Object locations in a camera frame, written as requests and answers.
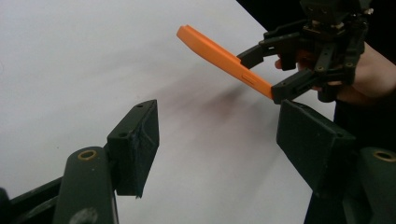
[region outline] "orange plastic piece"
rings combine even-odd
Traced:
[[[273,99],[271,93],[272,85],[269,82],[248,70],[241,64],[240,59],[193,29],[191,26],[180,26],[177,31],[177,37],[202,58],[213,63],[231,76],[241,80],[266,97]]]

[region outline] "black plastic part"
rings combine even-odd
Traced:
[[[51,223],[61,182],[55,179],[12,200],[2,190],[0,223]]]
[[[283,81],[271,87],[274,103],[280,105],[283,100],[293,100],[311,90],[318,78],[308,70],[298,71]]]
[[[360,198],[351,197],[348,193],[344,195],[343,207],[348,224],[367,224],[372,219],[373,212],[367,202],[365,194]]]
[[[257,64],[264,62],[262,47],[260,45],[256,45],[238,54],[236,57],[241,60],[241,64],[244,65],[247,69],[250,69]]]
[[[324,77],[329,71],[329,68],[332,65],[332,56],[335,52],[335,48],[335,43],[326,43],[321,49],[315,64],[315,73],[318,74],[319,77]]]
[[[318,99],[323,103],[330,103],[337,99],[339,86],[324,85],[321,91],[318,91]]]
[[[117,194],[142,197],[159,144],[157,101],[134,106],[107,137]]]
[[[346,45],[343,61],[344,82],[348,85],[351,85],[355,79],[356,66],[358,65],[361,54],[364,52],[364,40],[368,32],[368,23],[365,18],[360,18],[350,26],[351,38]]]
[[[307,18],[329,24],[339,24],[347,15],[344,0],[301,0],[300,4]]]
[[[278,35],[269,39],[264,38],[259,42],[264,57],[278,54],[282,64],[282,70],[296,68],[297,48],[299,46],[300,33]]]
[[[276,29],[264,33],[264,39],[278,37],[280,35],[289,35],[302,31],[304,25],[308,23],[307,19],[293,21],[287,24],[277,26]]]
[[[355,137],[314,109],[282,101],[276,141],[319,198],[345,190]]]
[[[0,222],[8,223],[11,220],[11,202],[5,189],[0,188]]]
[[[105,151],[86,147],[71,154],[52,223],[118,223],[116,211]]]
[[[304,224],[347,224],[342,201],[340,199],[321,199],[312,194]]]
[[[396,153],[382,148],[363,148],[358,171],[375,223],[396,223]]]
[[[354,1],[344,1],[346,7],[349,11],[354,11],[356,13],[362,12],[363,9],[370,8],[370,3],[372,0],[354,0]]]

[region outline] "white surface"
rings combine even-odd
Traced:
[[[0,2],[0,186],[13,198],[157,99],[161,143],[120,223],[303,223],[311,190],[276,144],[279,106],[177,37],[189,24],[234,54],[265,31],[236,1]],[[293,73],[270,58],[272,83]],[[333,104],[298,99],[328,118]]]

